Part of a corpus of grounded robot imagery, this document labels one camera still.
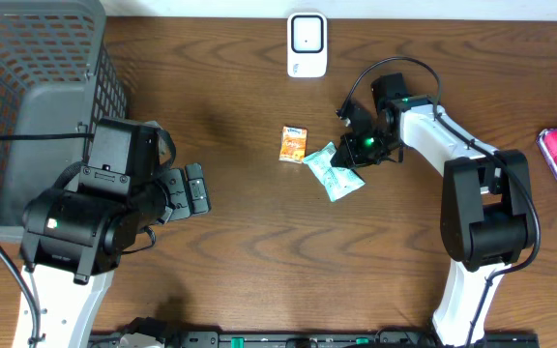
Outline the mint green wipes packet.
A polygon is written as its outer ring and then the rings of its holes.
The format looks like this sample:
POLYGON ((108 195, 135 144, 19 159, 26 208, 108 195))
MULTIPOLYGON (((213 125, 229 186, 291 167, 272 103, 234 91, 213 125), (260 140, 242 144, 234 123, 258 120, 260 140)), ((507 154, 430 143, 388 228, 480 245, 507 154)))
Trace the mint green wipes packet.
POLYGON ((323 149, 303 159, 303 163, 308 166, 313 175, 323 185, 332 202, 365 184, 353 170, 331 165, 331 159, 336 153, 335 144, 329 142, 323 149))

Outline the orange white Kleenex tissue pack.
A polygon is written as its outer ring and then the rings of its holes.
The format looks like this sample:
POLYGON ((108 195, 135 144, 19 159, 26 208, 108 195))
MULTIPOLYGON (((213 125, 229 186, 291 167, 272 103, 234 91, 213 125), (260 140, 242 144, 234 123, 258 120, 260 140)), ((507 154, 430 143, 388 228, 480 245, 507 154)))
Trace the orange white Kleenex tissue pack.
POLYGON ((281 133, 280 161, 302 163, 306 155, 308 130, 284 126, 281 133))

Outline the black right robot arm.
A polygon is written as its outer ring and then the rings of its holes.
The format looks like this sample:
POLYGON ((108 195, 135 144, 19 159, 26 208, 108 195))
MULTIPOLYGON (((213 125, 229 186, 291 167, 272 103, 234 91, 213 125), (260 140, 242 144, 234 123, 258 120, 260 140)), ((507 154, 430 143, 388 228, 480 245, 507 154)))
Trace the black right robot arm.
POLYGON ((440 233, 452 262, 432 325, 440 344, 470 347, 484 338, 502 277, 530 265, 541 247, 528 161, 475 138, 437 97, 411 95, 401 73, 377 78, 370 89, 373 113, 351 99, 337 110, 350 131, 331 164, 357 169, 411 148, 442 176, 440 233))

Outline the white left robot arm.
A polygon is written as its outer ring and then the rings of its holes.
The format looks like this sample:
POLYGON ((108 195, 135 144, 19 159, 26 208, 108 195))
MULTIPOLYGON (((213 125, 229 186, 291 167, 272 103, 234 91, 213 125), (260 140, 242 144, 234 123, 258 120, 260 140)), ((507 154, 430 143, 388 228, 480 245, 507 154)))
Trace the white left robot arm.
POLYGON ((23 214, 16 347, 85 347, 103 298, 138 234, 207 214, 200 164, 175 168, 169 133, 151 123, 102 118, 89 158, 67 169, 23 214))

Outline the white barcode scanner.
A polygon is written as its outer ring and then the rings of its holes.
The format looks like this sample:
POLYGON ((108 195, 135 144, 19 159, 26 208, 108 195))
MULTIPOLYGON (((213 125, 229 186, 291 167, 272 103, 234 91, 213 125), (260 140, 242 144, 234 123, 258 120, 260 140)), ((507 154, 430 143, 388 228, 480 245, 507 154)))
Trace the white barcode scanner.
POLYGON ((287 74, 317 78, 328 66, 328 22, 321 13, 294 13, 287 18, 287 74))

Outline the dark grey plastic basket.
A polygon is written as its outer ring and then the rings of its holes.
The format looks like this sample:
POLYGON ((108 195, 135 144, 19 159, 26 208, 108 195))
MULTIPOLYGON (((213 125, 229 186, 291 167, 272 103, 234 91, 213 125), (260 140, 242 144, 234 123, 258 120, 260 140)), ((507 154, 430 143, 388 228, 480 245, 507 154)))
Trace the dark grey plastic basket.
POLYGON ((0 1, 0 242, 20 242, 26 204, 86 160, 103 117, 128 100, 96 0, 0 1))

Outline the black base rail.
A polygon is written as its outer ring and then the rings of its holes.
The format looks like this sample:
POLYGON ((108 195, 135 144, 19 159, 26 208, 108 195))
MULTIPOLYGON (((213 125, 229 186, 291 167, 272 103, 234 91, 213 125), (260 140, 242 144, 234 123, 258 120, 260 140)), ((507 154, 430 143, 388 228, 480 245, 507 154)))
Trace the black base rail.
POLYGON ((179 332, 153 337, 147 333, 94 334, 88 347, 174 348, 340 348, 340 347, 439 347, 424 332, 389 330, 377 333, 217 333, 179 332))

